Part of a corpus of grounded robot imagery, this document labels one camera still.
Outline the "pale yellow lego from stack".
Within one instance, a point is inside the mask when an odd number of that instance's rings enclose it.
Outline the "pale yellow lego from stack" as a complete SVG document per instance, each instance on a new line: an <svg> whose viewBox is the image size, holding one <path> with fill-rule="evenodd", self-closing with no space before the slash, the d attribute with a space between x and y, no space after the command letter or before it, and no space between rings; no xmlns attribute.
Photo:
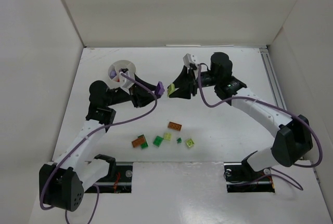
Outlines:
<svg viewBox="0 0 333 224"><path fill-rule="evenodd" d="M167 96L170 97L175 92L175 85L171 83L167 89Z"/></svg>

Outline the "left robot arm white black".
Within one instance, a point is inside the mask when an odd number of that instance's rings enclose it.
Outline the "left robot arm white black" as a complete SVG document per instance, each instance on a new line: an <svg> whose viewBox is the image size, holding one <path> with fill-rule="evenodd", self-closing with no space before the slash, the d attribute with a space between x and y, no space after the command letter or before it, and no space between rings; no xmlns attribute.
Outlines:
<svg viewBox="0 0 333 224"><path fill-rule="evenodd" d="M113 157L98 154L88 164L87 159L95 145L108 132L114 122L113 105L132 102L142 108L156 103L164 93L162 82L151 85L130 72L121 72L121 85L111 89L97 80L89 87L89 107L84 124L67 150L53 162L44 164L39 171L40 207L54 207L73 212L82 202L84 192L99 179L112 177L116 172Z"/></svg>

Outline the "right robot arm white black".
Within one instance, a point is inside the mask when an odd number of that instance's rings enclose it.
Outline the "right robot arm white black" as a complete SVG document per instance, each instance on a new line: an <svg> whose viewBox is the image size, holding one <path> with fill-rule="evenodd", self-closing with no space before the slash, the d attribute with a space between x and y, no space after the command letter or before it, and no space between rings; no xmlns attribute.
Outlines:
<svg viewBox="0 0 333 224"><path fill-rule="evenodd" d="M240 170L252 175L266 168L290 167L313 148L312 133L306 117L294 116L258 98L247 85L232 75L233 63L223 52L215 52L210 67L202 71L197 57L186 54L180 75L168 86L169 98L191 99L213 87L223 102L246 113L274 137L271 147L255 151L241 161Z"/></svg>

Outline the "light purple lego brick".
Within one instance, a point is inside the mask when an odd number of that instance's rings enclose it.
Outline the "light purple lego brick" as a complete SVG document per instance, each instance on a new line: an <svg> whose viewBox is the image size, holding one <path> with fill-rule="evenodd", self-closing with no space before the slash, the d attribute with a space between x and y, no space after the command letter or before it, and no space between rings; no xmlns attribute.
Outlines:
<svg viewBox="0 0 333 224"><path fill-rule="evenodd" d="M110 72L110 78L111 78L111 79L113 79L114 77L116 77L116 75L117 75L117 72L116 72L115 70L112 70L112 71Z"/></svg>

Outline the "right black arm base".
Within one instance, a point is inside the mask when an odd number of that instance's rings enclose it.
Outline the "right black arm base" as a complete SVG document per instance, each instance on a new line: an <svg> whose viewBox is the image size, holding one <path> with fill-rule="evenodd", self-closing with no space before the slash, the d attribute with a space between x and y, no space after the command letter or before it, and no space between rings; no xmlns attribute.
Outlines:
<svg viewBox="0 0 333 224"><path fill-rule="evenodd" d="M255 172L247 163L247 159L255 153L251 153L241 162L224 163L223 177L228 193L275 193L271 176L267 176L263 169Z"/></svg>

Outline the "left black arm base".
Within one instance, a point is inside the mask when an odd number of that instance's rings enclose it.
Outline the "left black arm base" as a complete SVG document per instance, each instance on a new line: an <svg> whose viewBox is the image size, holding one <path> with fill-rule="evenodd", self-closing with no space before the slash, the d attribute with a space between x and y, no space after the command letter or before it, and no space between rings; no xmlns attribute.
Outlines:
<svg viewBox="0 0 333 224"><path fill-rule="evenodd" d="M131 193L133 163L117 162L115 158L99 154L88 164L86 193Z"/></svg>

